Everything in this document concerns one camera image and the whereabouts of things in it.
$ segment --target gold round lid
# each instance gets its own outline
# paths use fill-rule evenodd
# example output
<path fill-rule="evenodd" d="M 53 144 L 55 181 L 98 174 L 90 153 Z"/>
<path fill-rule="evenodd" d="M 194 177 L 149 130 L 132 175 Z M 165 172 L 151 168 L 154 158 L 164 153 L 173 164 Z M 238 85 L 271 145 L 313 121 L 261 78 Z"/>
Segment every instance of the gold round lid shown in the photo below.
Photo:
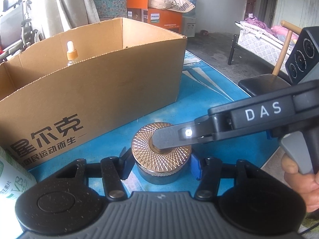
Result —
<path fill-rule="evenodd" d="M 189 159 L 191 146 L 159 150 L 153 146 L 152 135 L 156 129 L 172 126 L 166 122 L 155 122 L 141 128 L 132 140 L 132 153 L 137 163 L 153 172 L 174 172 Z"/>

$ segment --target hand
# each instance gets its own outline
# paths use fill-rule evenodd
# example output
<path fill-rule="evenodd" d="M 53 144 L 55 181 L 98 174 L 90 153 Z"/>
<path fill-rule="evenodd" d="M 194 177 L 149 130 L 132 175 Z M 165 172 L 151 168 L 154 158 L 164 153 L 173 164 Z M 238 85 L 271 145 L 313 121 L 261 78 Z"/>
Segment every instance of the hand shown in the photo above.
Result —
<path fill-rule="evenodd" d="M 315 174 L 300 174 L 298 165 L 287 154 L 281 159 L 281 167 L 285 171 L 285 181 L 299 193 L 306 203 L 307 212 L 319 208 L 319 172 Z"/>

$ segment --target screw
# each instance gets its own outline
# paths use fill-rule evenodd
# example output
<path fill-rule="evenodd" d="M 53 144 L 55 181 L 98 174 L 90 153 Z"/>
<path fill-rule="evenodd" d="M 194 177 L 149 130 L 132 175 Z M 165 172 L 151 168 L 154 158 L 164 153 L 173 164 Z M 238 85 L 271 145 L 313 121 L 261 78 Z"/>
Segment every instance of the screw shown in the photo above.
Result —
<path fill-rule="evenodd" d="M 192 130 L 191 130 L 190 128 L 189 128 L 189 129 L 186 129 L 185 135 L 186 135 L 187 137 L 192 136 L 192 134 L 193 134 L 193 132 L 192 132 Z"/>
<path fill-rule="evenodd" d="M 197 195 L 197 197 L 199 197 L 201 199 L 209 199 L 213 196 L 213 194 L 207 190 L 197 191 L 196 195 Z"/>
<path fill-rule="evenodd" d="M 125 194 L 123 191 L 120 190 L 114 190 L 114 191 L 110 191 L 110 193 L 108 194 L 111 198 L 113 199 L 118 199 L 123 197 Z"/>

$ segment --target bed leg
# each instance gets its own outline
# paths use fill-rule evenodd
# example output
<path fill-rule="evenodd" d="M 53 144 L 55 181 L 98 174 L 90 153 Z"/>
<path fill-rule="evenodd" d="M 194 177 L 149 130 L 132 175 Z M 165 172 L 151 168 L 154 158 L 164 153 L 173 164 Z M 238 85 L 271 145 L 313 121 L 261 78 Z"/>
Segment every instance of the bed leg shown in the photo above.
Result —
<path fill-rule="evenodd" d="M 237 44 L 237 35 L 234 35 L 234 39 L 232 41 L 232 49 L 230 50 L 229 58 L 228 58 L 228 65 L 232 64 L 232 56 L 234 55 L 235 45 Z"/>

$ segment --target white plastic bottle with green print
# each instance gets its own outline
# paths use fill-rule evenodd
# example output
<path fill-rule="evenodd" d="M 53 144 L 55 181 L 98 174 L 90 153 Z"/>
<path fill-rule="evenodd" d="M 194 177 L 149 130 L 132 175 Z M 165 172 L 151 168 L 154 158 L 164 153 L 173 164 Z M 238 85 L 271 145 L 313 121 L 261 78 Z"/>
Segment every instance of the white plastic bottle with green print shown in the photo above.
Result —
<path fill-rule="evenodd" d="M 0 199 L 16 200 L 36 183 L 34 176 L 0 147 Z"/>

